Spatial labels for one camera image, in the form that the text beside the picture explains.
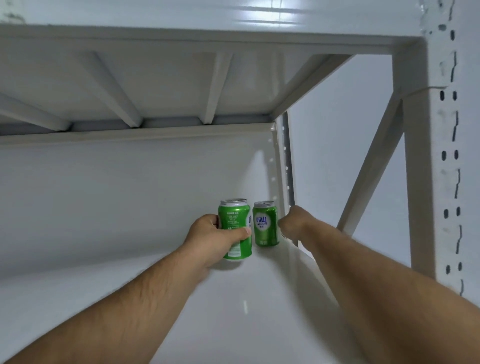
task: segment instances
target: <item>silver can top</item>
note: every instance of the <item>silver can top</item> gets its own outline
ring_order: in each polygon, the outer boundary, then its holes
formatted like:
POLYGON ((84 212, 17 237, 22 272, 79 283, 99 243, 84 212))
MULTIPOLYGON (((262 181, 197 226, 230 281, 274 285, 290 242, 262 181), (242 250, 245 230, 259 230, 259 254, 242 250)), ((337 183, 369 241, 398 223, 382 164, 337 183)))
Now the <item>silver can top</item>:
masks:
POLYGON ((232 198, 229 200, 222 200, 220 201, 220 206, 226 207, 237 207, 237 206, 247 206, 247 199, 246 198, 232 198))
POLYGON ((269 207, 275 206, 275 202, 273 202, 273 201, 259 201, 259 202, 255 202, 255 204, 253 206, 258 207, 258 208, 269 208, 269 207))

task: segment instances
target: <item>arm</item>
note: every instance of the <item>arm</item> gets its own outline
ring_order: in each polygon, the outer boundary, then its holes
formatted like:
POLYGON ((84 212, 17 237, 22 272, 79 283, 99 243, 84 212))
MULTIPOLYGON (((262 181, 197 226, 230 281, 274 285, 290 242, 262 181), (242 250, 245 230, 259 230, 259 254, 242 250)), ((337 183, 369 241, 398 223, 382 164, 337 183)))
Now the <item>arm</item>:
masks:
POLYGON ((480 363, 475 305, 298 206, 279 226, 313 254, 373 364, 480 363))
POLYGON ((54 328, 6 364, 148 363, 208 268, 250 229, 195 221, 183 245, 118 291, 54 328))

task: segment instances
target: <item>hand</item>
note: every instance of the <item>hand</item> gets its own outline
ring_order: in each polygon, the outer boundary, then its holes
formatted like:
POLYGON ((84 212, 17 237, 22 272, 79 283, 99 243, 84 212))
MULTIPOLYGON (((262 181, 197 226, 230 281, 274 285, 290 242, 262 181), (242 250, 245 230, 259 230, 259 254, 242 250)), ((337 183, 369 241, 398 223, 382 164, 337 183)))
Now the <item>hand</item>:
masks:
POLYGON ((292 206, 288 215, 278 221, 278 227, 287 238, 302 240, 305 227, 316 219, 300 206, 292 206))
POLYGON ((203 215, 190 227, 183 243, 185 249, 191 249, 201 259, 204 268, 209 268, 222 259, 233 243, 252 234, 250 228, 221 230, 217 226, 217 215, 203 215))

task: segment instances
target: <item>white circular logo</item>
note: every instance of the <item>white circular logo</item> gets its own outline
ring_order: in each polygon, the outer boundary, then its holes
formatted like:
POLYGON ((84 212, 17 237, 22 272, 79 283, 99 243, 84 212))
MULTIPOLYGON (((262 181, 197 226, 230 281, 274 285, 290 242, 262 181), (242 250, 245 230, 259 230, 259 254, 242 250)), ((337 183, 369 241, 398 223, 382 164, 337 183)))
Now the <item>white circular logo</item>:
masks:
POLYGON ((255 226, 260 231, 267 230, 271 225, 270 217, 267 214, 264 214, 262 212, 259 212, 258 214, 256 214, 254 220, 255 220, 255 226))

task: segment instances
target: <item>can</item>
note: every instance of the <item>can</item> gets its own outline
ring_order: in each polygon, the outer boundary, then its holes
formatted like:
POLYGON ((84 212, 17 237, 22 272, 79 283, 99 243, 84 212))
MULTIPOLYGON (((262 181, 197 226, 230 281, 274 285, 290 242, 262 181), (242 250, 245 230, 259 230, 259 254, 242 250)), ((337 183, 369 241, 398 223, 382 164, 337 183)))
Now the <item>can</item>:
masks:
MULTIPOLYGON (((252 226, 252 216, 250 215, 250 206, 247 199, 234 198, 231 200, 220 201, 218 207, 218 228, 219 229, 237 229, 252 226)), ((232 245, 225 254, 227 260, 242 260, 252 255, 252 236, 232 245)))
POLYGON ((253 205, 253 227, 258 246, 275 246, 278 239, 278 214, 273 201, 259 201, 253 205))

